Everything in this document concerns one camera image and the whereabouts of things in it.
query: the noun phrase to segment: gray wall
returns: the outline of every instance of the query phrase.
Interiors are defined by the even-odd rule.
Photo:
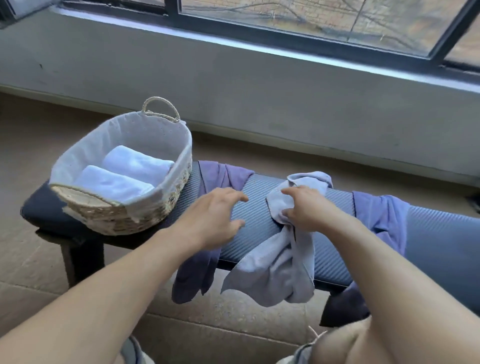
[[[128,109],[158,95],[187,120],[480,176],[476,92],[129,24],[27,18],[0,31],[0,84]]]

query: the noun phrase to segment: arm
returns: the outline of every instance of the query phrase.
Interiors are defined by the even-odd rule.
[[[244,221],[233,205],[248,200],[231,188],[193,203],[170,228],[73,287],[0,339],[3,363],[110,364],[158,287],[201,249],[231,240]]]
[[[316,190],[283,192],[295,201],[284,211],[295,226],[325,234],[339,251],[396,363],[480,363],[476,315]]]

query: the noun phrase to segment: purple cloth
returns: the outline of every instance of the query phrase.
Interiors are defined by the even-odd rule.
[[[353,192],[355,216],[396,252],[404,255],[407,245],[407,214],[410,204],[393,196]],[[367,318],[370,311],[355,282],[342,293],[330,296],[321,326],[339,327]]]
[[[208,160],[201,160],[198,164],[202,177],[198,197],[217,187],[232,187],[241,191],[246,181],[255,173],[242,167]],[[220,252],[221,249],[202,250],[183,262],[173,282],[173,302],[178,304],[190,302],[198,291],[205,294],[210,289]]]

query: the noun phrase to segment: bench leg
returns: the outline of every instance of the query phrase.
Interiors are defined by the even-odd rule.
[[[85,242],[75,247],[62,244],[61,252],[70,288],[105,266],[103,243]]]

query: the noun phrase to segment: black window frame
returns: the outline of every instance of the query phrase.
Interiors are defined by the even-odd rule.
[[[284,32],[222,19],[199,17],[182,13],[180,10],[181,0],[164,0],[164,2],[165,6],[136,0],[63,0],[59,6],[220,36],[256,45],[350,61],[367,66],[480,84],[480,67],[445,59],[479,15],[480,0],[467,0],[426,56]]]

